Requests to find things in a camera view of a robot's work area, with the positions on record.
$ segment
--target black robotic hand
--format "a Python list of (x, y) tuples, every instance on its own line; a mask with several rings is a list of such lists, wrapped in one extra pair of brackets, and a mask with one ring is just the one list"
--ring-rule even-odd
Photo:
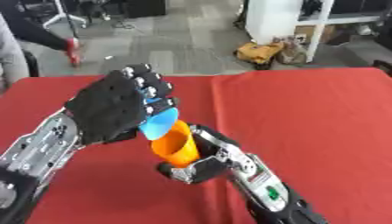
[(206, 126), (199, 124), (189, 124), (189, 126), (199, 150), (200, 159), (190, 163), (186, 168), (176, 168), (167, 162), (163, 162), (157, 165), (157, 171), (167, 178), (183, 181), (187, 184), (198, 184), (223, 174), (228, 167), (217, 158), (220, 147), (206, 140), (201, 133), (208, 133), (210, 137), (222, 143), (236, 146), (238, 146), (238, 143)]
[(166, 98), (171, 91), (172, 84), (149, 65), (133, 65), (82, 89), (65, 107), (82, 144), (110, 143), (134, 137), (149, 117), (176, 107), (177, 99)]

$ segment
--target cardboard box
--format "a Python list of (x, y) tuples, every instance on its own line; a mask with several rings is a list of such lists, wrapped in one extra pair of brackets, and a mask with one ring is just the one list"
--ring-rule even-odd
[[(306, 43), (306, 44), (311, 43), (315, 27), (316, 27), (315, 25), (297, 26), (294, 32), (296, 39), (300, 39), (301, 40), (300, 43)], [(335, 26), (332, 24), (326, 25), (323, 35), (321, 36), (320, 43), (325, 43), (328, 40), (330, 40), (334, 33), (335, 33)]]

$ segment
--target red tablecloth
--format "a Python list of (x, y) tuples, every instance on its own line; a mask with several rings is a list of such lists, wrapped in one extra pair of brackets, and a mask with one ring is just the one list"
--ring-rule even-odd
[[(0, 149), (98, 77), (25, 79), (0, 98)], [(331, 223), (392, 223), (392, 80), (372, 68), (168, 78), (181, 118), (258, 154)], [(224, 179), (169, 181), (142, 137), (80, 151), (30, 223), (253, 223)]]

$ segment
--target gray carpet floor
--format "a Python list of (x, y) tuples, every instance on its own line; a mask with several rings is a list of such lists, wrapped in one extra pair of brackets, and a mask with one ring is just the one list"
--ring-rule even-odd
[[(113, 28), (111, 21), (96, 19), (87, 29), (78, 29), (83, 62), (69, 66), (63, 52), (24, 43), (38, 58), (42, 76), (105, 74), (132, 63), (151, 63), (162, 74), (238, 74), (252, 66), (237, 60), (232, 52), (249, 41), (232, 22), (240, 0), (167, 0), (167, 15), (126, 19), (133, 29)], [(72, 36), (67, 23), (51, 27), (61, 37)], [(391, 59), (392, 53), (372, 41), (354, 41), (341, 47), (322, 45), (313, 63), (274, 69), (304, 67), (364, 67), (375, 59)]]

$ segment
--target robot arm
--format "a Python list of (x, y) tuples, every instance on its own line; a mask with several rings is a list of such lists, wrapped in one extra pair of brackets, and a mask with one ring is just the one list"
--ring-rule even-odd
[(127, 66), (82, 89), (21, 136), (0, 157), (0, 224), (23, 223), (56, 171), (83, 147), (130, 139), (141, 129), (149, 139), (163, 135), (152, 136), (144, 126), (175, 109), (176, 101), (166, 98), (171, 90), (148, 65)]
[(190, 129), (200, 159), (186, 168), (176, 168), (166, 162), (159, 164), (157, 170), (166, 177), (194, 184), (228, 171), (228, 179), (244, 195), (257, 223), (327, 223), (257, 155), (244, 153), (238, 143), (208, 127), (190, 125)]

